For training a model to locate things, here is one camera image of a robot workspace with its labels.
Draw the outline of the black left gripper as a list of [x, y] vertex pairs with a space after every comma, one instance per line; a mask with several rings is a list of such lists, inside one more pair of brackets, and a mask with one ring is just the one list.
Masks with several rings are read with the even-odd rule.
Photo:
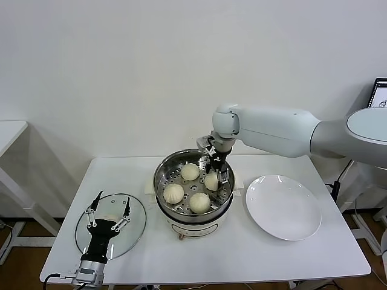
[[122, 218], [116, 223], [106, 219], [95, 219], [95, 212], [103, 191], [100, 191], [91, 205], [85, 210], [85, 216], [88, 223], [86, 225], [91, 234], [91, 240], [88, 249], [83, 254], [83, 260], [108, 260], [106, 254], [108, 251], [109, 241], [116, 237], [120, 230], [130, 222], [130, 197], [125, 201], [125, 209]]

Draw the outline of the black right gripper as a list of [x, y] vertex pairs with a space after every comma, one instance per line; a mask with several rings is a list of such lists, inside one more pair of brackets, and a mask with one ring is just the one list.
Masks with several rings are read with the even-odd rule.
[[216, 172], [217, 190], [221, 190], [223, 185], [228, 182], [228, 171], [226, 165], [225, 153], [214, 153], [211, 157], [203, 155], [198, 160], [198, 167], [201, 171], [209, 173], [211, 169]]

